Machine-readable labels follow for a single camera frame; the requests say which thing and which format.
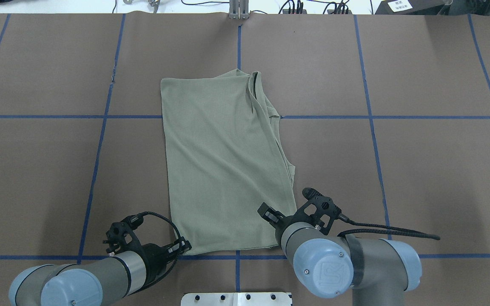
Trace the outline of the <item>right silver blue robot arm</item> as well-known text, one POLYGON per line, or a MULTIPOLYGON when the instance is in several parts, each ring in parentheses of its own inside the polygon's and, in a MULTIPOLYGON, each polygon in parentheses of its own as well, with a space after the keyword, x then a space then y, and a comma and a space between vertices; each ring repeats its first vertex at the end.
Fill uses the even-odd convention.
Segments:
POLYGON ((404 293, 415 290, 423 268, 416 250, 401 241, 363 239, 356 235, 417 235, 417 231, 364 224, 335 237, 335 221, 356 225, 329 196, 307 187, 306 203, 284 215, 262 203, 257 213, 275 230, 278 245, 299 282, 313 295, 333 299, 352 291, 354 306, 402 306, 404 293))

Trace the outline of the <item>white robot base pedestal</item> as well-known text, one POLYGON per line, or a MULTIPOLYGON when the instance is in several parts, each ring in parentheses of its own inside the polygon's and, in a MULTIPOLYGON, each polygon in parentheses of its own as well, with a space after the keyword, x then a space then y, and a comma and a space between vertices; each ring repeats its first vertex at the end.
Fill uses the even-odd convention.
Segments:
POLYGON ((189 293, 181 298, 181 306, 292 306, 288 292, 217 292, 189 293))

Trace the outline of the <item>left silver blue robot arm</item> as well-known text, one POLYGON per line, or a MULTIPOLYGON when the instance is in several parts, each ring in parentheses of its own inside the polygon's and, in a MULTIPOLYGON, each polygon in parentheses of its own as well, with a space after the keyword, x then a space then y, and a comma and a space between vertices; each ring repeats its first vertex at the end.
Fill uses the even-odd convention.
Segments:
POLYGON ((111 306, 165 278, 177 260, 191 250, 190 242, 163 215, 142 212, 114 222, 106 232, 108 256, 87 265, 39 265, 23 270, 12 281, 12 306, 111 306), (135 230, 144 217, 167 222, 176 240, 165 246, 142 244, 135 230))

